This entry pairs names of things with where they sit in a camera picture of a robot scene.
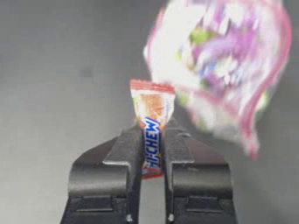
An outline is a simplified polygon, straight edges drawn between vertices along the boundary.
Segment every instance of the wrapped candy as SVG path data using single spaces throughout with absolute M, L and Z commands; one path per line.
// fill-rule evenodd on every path
M 290 32 L 277 1 L 172 0 L 144 48 L 152 79 L 174 86 L 196 127 L 252 157 L 254 123 L 285 66 Z

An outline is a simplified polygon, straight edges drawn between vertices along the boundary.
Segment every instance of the plastic bag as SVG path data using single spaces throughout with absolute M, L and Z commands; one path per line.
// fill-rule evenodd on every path
M 144 48 L 152 79 L 174 86 L 196 127 L 252 157 L 254 123 L 285 66 L 290 32 L 281 1 L 172 0 Z

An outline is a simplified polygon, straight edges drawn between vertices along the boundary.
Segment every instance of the hi-chew candy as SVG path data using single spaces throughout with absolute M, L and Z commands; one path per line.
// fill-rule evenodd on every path
M 144 130 L 144 179 L 162 175 L 161 137 L 173 113 L 173 87 L 130 80 L 136 120 Z

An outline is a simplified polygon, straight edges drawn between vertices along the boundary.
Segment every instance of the transparent plastic bag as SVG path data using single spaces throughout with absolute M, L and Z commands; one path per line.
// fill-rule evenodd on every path
M 196 127 L 257 155 L 254 123 L 285 67 L 292 29 L 277 0 L 172 0 L 144 48 Z

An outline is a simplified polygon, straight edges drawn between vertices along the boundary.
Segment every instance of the gray surface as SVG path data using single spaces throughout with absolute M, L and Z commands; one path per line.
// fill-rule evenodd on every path
M 260 159 L 250 163 L 240 151 L 222 149 L 232 163 L 241 224 L 297 223 L 294 3 L 285 1 L 293 50 L 258 123 Z M 148 77 L 141 49 L 160 6 L 157 0 L 0 0 L 0 220 L 5 224 L 59 222 L 70 163 L 132 124 L 128 82 Z M 178 109 L 176 118 L 188 124 Z M 161 189 L 160 180 L 144 183 L 142 224 L 162 223 Z

